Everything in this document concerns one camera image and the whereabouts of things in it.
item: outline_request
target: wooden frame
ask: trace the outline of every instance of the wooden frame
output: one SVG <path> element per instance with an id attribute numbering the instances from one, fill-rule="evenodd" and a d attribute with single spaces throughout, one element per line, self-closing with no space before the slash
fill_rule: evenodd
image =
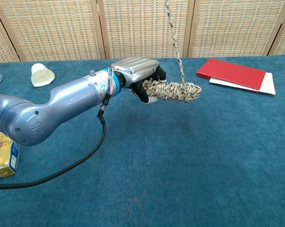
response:
<path id="1" fill-rule="evenodd" d="M 192 28 L 193 16 L 194 16 L 195 2 L 196 0 L 189 0 L 189 4 L 188 4 L 188 12 L 187 12 L 183 52 L 182 52 L 183 58 L 187 58 L 189 56 L 190 33 L 191 33 L 191 28 Z"/>
<path id="2" fill-rule="evenodd" d="M 276 39 L 270 49 L 269 55 L 275 55 L 278 51 L 278 48 L 281 44 L 282 39 L 284 38 L 285 35 L 285 19 L 284 22 L 281 25 L 280 31 L 278 33 L 278 35 L 276 36 Z"/>
<path id="3" fill-rule="evenodd" d="M 189 39 L 188 53 L 187 53 L 188 57 L 193 55 L 194 35 L 196 31 L 196 26 L 197 26 L 200 0 L 194 0 L 194 2 L 195 4 L 193 8 L 193 17 L 192 17 L 192 22 L 191 22 L 190 39 Z"/>
<path id="4" fill-rule="evenodd" d="M 3 12 L 1 6 L 0 6 L 0 19 L 1 19 L 6 31 L 8 33 L 8 36 L 9 36 L 11 42 L 13 43 L 13 45 L 15 47 L 17 54 L 19 55 L 19 59 L 21 61 L 25 61 L 26 59 L 25 59 L 25 56 L 23 54 L 23 51 L 21 50 L 15 36 L 13 35 L 12 28 L 10 27 L 9 22 L 8 22 L 7 18 L 5 17 L 5 13 Z"/>
<path id="5" fill-rule="evenodd" d="M 93 20 L 95 23 L 96 39 L 98 41 L 100 58 L 105 59 L 106 56 L 105 56 L 105 50 L 104 50 L 104 39 L 102 36 L 102 29 L 101 29 L 101 25 L 100 25 L 97 0 L 90 0 L 90 2 L 91 2 L 92 13 L 93 13 Z"/>
<path id="6" fill-rule="evenodd" d="M 0 33 L 1 33 L 1 36 L 2 36 L 2 38 L 4 40 L 4 42 L 7 45 L 8 52 L 9 52 L 9 55 L 11 56 L 12 60 L 19 61 L 18 55 L 17 55 L 17 53 L 16 53 L 16 51 L 15 51 L 15 49 L 13 47 L 13 44 L 11 43 L 11 41 L 10 41 L 10 39 L 9 39 L 7 33 L 6 33 L 6 30 L 3 27 L 1 21 L 0 21 Z"/>
<path id="7" fill-rule="evenodd" d="M 273 32 L 272 32 L 272 34 L 271 34 L 267 44 L 266 44 L 266 47 L 263 50 L 263 55 L 268 55 L 269 49 L 271 48 L 271 46 L 273 44 L 273 41 L 274 41 L 274 39 L 275 39 L 275 37 L 276 37 L 276 35 L 278 33 L 278 30 L 279 30 L 279 28 L 280 28 L 284 18 L 285 18 L 285 4 L 284 4 L 283 9 L 282 9 L 282 11 L 280 13 L 278 21 L 276 22 L 275 28 L 274 28 L 274 30 L 273 30 Z"/>
<path id="8" fill-rule="evenodd" d="M 104 41 L 104 51 L 105 51 L 105 56 L 107 59 L 111 58 L 110 55 L 110 47 L 109 47 L 109 38 L 108 38 L 108 33 L 107 33 L 107 26 L 105 22 L 105 17 L 104 17 L 104 3 L 102 0 L 97 0 L 98 4 L 98 13 L 99 13 L 99 19 L 100 19 L 100 26 L 101 26 L 101 31 L 103 34 L 103 41 Z"/>

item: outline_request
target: white paper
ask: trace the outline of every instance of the white paper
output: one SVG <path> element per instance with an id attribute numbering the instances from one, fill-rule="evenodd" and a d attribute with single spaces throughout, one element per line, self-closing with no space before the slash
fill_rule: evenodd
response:
<path id="1" fill-rule="evenodd" d="M 214 84 L 221 84 L 221 85 L 225 85 L 225 86 L 230 86 L 230 87 L 242 88 L 242 89 L 251 90 L 251 91 L 259 91 L 262 93 L 268 93 L 268 94 L 272 94 L 272 95 L 276 94 L 274 81 L 273 81 L 273 74 L 270 72 L 265 73 L 265 76 L 264 76 L 264 79 L 262 81 L 260 90 L 256 90 L 256 89 L 253 89 L 250 87 L 242 86 L 239 84 L 234 84 L 232 82 L 228 82 L 228 81 L 220 80 L 220 79 L 216 79 L 216 78 L 211 78 L 209 80 L 209 82 L 214 83 Z"/>

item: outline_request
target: cardboard box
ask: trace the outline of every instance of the cardboard box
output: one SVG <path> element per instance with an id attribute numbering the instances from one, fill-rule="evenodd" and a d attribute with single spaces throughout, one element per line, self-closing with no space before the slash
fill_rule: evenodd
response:
<path id="1" fill-rule="evenodd" d="M 16 174 L 20 145 L 0 132 L 0 179 Z"/>

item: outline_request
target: black wire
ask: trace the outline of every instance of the black wire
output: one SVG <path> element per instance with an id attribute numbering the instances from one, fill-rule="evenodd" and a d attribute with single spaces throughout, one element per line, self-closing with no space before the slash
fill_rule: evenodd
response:
<path id="1" fill-rule="evenodd" d="M 49 180 L 52 180 L 54 179 L 55 177 L 58 177 L 64 173 L 66 173 L 67 171 L 77 167 L 78 165 L 82 164 L 84 161 L 86 161 L 87 159 L 89 159 L 98 149 L 99 147 L 101 146 L 103 140 L 104 140 L 104 137 L 105 137 L 105 133 L 106 133 L 106 127 L 105 127 L 105 121 L 102 121 L 101 124 L 103 125 L 103 133 L 101 135 L 101 138 L 98 142 L 98 144 L 96 145 L 96 147 L 88 154 L 86 155 L 85 157 L 83 157 L 81 160 L 79 160 L 78 162 L 50 175 L 50 176 L 47 176 L 45 178 L 42 178 L 40 180 L 37 180 L 37 181 L 32 181 L 32 182 L 28 182 L 28 183 L 6 183 L 6 184 L 1 184 L 0 183 L 0 189 L 16 189 L 16 188 L 27 188 L 27 187 L 32 187 L 32 186 L 36 186 L 36 185 L 39 185 L 39 184 L 42 184 L 42 183 L 45 183 Z"/>

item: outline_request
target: red folder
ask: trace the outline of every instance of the red folder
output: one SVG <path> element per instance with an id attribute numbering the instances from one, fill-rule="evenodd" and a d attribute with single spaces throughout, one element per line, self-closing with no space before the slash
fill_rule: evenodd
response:
<path id="1" fill-rule="evenodd" d="M 209 59 L 198 71 L 197 76 L 211 77 L 260 90 L 265 71 L 217 59 Z"/>

